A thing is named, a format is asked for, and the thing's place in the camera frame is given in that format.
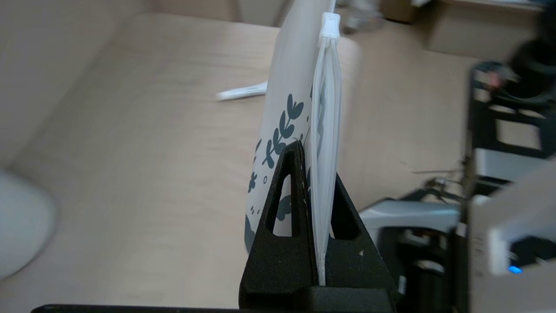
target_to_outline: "blue led light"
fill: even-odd
[[[508,267],[508,269],[510,270],[510,272],[514,273],[514,274],[519,274],[519,273],[523,273],[523,270],[517,266],[510,266]]]

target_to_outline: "white pouch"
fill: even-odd
[[[330,13],[334,5],[334,0],[296,0],[276,39],[245,219],[245,245],[249,251],[274,164],[287,144],[300,140],[305,149],[307,182],[312,186],[309,191],[321,285],[325,284],[324,259],[336,181],[341,99],[336,49],[339,16]],[[291,236],[289,177],[282,186],[274,235]]]

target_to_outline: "dark gray leaf print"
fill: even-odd
[[[274,160],[272,159],[272,152],[274,149],[272,148],[272,140],[269,140],[266,143],[266,158],[262,161],[262,164],[268,163],[269,168],[274,168]]]
[[[250,193],[251,190],[255,189],[255,179],[257,179],[257,174],[255,172],[251,173],[251,181],[249,181],[249,190],[247,193]]]
[[[245,215],[244,241],[245,241],[245,248],[247,248],[247,252],[251,251],[253,240],[255,240],[255,232],[251,229],[251,223],[249,223],[249,219],[247,218],[247,215]]]
[[[278,221],[283,221],[286,218],[287,214],[291,213],[291,195],[287,195],[280,200],[278,204],[278,213],[276,214],[276,218]]]
[[[259,142],[257,143],[257,146],[255,147],[255,152],[257,152],[257,150],[259,149],[259,146],[261,145],[261,141],[262,141],[262,139],[259,139]]]
[[[293,102],[290,94],[287,98],[287,115],[289,118],[295,120],[301,115],[301,112],[303,112],[303,102],[300,102],[299,104],[297,102]]]
[[[280,115],[280,132],[286,128],[286,111],[282,111],[282,115]]]
[[[280,153],[282,153],[282,150],[286,149],[286,144],[279,142],[278,128],[276,128],[274,130],[274,136],[272,137],[272,143],[274,143],[274,152],[276,152],[277,155],[280,155]]]
[[[287,97],[287,115],[288,119],[286,121],[286,110],[282,111],[280,115],[280,122],[278,128],[274,130],[272,140],[269,140],[266,145],[266,158],[262,161],[262,164],[268,164],[269,168],[274,168],[274,160],[272,159],[272,153],[275,152],[278,156],[286,148],[286,143],[280,142],[282,139],[288,139],[294,134],[295,126],[290,125],[291,120],[297,119],[301,112],[303,111],[303,102],[297,103],[293,102],[291,94]]]
[[[282,136],[287,139],[294,134],[294,130],[295,130],[295,126],[290,125],[282,131]]]

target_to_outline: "light wood surface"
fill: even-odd
[[[10,169],[56,199],[52,241],[0,281],[0,312],[48,303],[237,307],[245,207],[278,28],[174,14],[120,28]],[[342,39],[344,101],[359,50]]]
[[[117,32],[11,166],[51,192],[61,215],[39,257],[0,282],[1,312],[237,306],[263,99],[213,96],[265,81],[276,33],[167,14]],[[353,39],[361,63],[340,45],[352,99],[343,98],[339,172],[362,209],[426,178],[412,171],[456,164],[475,60],[425,51],[417,28],[394,23]]]
[[[351,38],[362,61],[340,143],[339,173],[357,209],[451,169],[463,147],[468,72],[477,59],[424,50],[425,30],[387,22]]]

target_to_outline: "black plastic holder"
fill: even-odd
[[[297,141],[276,163],[269,195],[240,283],[241,309],[395,312],[397,295],[382,258],[336,176],[326,256],[326,286],[318,286],[304,150]],[[292,236],[272,231],[284,179],[291,175]]]

